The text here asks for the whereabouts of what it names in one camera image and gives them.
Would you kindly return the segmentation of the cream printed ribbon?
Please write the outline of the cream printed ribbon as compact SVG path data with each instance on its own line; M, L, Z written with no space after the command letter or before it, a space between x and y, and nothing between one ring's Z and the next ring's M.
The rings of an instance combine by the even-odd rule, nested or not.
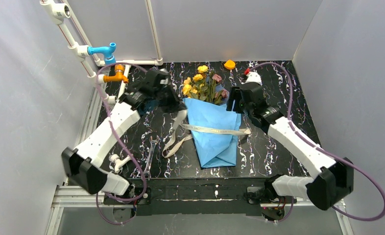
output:
M193 138L192 134L189 134L188 136L184 137L180 142L175 143L176 137L176 129L178 127L181 127L186 130L190 131L196 131L201 133L210 133L210 134L217 134L217 135L233 135L233 136L248 136L251 134L251 131L249 128L247 129L239 129L239 130L225 130L225 129L215 129L215 128L209 128L209 127L201 127L196 125L190 125L190 124L184 124L183 121L186 119L188 114L187 110L182 110L177 113L176 118L173 118L173 125L172 125L172 135L169 139L169 141L165 144L162 156L164 158L169 158L173 156L178 149L181 147L183 142L187 140L191 140Z

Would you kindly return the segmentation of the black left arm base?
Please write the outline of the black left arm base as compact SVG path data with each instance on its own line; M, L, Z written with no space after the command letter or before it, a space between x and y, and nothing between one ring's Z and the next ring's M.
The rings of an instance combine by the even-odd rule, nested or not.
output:
M149 187L146 188L146 192L142 197L134 200L142 191L143 187L135 187L135 185L132 184L124 195L105 193L103 204L113 207L112 215L116 222L130 221L137 215L137 209L140 206L150 205L151 203L152 190Z

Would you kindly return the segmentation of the yellow fake flower bunch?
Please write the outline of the yellow fake flower bunch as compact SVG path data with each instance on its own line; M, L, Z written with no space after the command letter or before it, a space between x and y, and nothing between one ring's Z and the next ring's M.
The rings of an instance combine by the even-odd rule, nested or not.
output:
M207 65L199 66L193 77L187 77L183 81L182 95L214 104L217 85L213 80L215 74Z

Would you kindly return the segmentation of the blue plastic tap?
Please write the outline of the blue plastic tap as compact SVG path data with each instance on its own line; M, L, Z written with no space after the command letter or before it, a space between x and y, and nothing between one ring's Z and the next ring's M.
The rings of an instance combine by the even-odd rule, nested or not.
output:
M104 47L91 47L87 48L87 53L89 55L102 54L105 65L116 63L116 59L113 53L116 50L116 43L110 43L109 46Z

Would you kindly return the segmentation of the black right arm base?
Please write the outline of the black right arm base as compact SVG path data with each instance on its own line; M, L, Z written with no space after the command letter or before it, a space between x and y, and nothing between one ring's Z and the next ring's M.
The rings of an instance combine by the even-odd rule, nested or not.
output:
M295 197L274 196L264 186L247 187L243 197L249 204L261 206L264 220L274 224L287 219L297 203Z

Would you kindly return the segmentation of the blue wrapping paper sheet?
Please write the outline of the blue wrapping paper sheet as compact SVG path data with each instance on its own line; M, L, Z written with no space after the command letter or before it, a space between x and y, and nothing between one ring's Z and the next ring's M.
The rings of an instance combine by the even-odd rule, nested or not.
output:
M188 124L202 168L236 166L241 115L227 111L229 92L217 87L220 104L194 98L184 98L188 109Z

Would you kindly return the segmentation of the aluminium extrusion frame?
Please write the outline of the aluminium extrusion frame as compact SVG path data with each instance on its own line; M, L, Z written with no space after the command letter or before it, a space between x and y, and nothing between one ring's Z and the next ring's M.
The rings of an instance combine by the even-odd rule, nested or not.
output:
M97 128L102 106L102 99L96 88L92 89L90 102L86 109L83 126L78 135L75 145L79 145L86 140L89 135ZM51 205L51 214L45 234L57 235L61 227L61 221L65 218L67 208L94 208L96 206L95 196L89 194L85 189L80 187L79 183L83 177L67 176L63 184L56 188L54 199Z

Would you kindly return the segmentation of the brown pink fake flower bunch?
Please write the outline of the brown pink fake flower bunch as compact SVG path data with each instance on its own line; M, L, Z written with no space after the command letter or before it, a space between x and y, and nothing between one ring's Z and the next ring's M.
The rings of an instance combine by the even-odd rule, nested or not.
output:
M210 96L208 101L215 105L223 105L227 102L229 92L222 86L222 77L216 73L209 78Z

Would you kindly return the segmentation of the silver open-end wrench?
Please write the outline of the silver open-end wrench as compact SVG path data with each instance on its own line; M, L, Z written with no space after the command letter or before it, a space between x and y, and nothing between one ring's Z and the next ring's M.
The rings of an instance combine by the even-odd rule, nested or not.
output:
M149 138L150 150L149 150L148 157L147 157L147 160L146 160L146 165L145 165L145 168L144 168L144 171L143 171L144 177L148 181L151 179L150 168L151 168L151 164L152 164L152 159L153 159L154 151L155 151L155 148L156 148L156 146L158 145L159 142L160 142L159 136L156 136L156 138L153 138L151 136Z

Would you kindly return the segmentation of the orange plastic piece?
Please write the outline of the orange plastic piece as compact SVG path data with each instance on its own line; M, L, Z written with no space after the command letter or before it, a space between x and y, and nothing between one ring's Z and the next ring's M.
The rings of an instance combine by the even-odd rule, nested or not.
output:
M236 67L236 63L232 60L227 60L223 65L227 70L233 70Z

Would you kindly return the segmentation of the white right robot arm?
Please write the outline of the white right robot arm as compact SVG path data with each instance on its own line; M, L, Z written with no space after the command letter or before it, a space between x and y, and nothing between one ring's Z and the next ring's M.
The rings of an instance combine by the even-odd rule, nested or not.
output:
M354 189L354 170L349 159L338 162L320 152L279 107L270 106L260 84L250 82L232 87L227 110L245 114L252 124L284 146L308 171L308 177L278 174L264 182L257 196L269 200L299 197L326 211Z

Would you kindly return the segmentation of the small white pipe fitting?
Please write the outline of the small white pipe fitting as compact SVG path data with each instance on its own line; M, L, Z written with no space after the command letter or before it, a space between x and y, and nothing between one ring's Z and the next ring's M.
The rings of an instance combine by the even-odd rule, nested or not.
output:
M113 172L115 174L118 174L122 167L129 161L131 161L131 157L127 155L125 158L122 159L119 155L113 154L109 157L109 161L114 164Z

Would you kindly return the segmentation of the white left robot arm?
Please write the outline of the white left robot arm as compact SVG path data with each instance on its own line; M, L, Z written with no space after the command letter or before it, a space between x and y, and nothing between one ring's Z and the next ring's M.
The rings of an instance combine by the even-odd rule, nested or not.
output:
M186 113L185 104L170 85L166 69L149 70L143 80L129 85L110 116L86 140L74 148L63 150L61 158L69 180L89 194L103 191L123 196L130 183L101 166L121 136L146 112L156 107L168 114Z

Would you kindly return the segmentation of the orange plastic tap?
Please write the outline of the orange plastic tap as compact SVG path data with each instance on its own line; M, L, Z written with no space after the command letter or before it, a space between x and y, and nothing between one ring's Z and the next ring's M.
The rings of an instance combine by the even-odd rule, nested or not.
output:
M128 84L129 80L127 76L124 75L125 67L124 65L117 64L114 66L114 75L105 75L103 76L102 81L104 83L107 82L123 82L124 84Z

